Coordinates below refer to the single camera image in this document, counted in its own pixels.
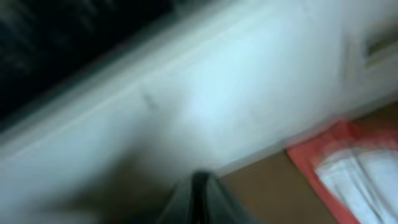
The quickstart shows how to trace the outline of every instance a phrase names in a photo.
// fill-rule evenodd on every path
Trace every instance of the wooden floor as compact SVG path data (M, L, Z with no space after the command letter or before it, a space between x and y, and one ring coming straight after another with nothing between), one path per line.
M398 103L357 122L371 129L398 128ZM336 223L285 152L233 172L223 181L261 223Z

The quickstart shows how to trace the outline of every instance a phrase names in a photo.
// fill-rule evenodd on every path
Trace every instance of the white wall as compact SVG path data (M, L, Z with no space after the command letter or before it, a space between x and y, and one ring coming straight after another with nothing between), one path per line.
M118 181L140 198L390 95L393 70L344 72L346 43L392 4L242 1L173 27L1 136L0 211L107 186L121 162L132 174Z

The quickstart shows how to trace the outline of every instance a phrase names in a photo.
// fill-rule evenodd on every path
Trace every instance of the brown floor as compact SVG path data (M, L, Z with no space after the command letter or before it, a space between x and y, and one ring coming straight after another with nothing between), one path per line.
M398 128L398 103L357 122L371 129ZM233 172L223 181L261 223L336 223L285 152Z

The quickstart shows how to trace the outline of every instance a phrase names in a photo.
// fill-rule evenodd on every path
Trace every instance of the dark fabric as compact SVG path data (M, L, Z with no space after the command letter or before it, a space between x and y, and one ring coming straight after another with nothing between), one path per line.
M160 17L172 0L0 2L0 124Z

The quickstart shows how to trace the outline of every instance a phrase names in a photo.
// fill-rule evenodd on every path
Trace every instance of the black object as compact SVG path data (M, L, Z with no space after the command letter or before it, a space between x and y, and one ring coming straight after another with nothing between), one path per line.
M197 172L178 185L156 224L257 224L211 173Z
M176 20L178 10L201 1L2 0L0 129L22 107L76 80L77 71L124 40L165 16Z

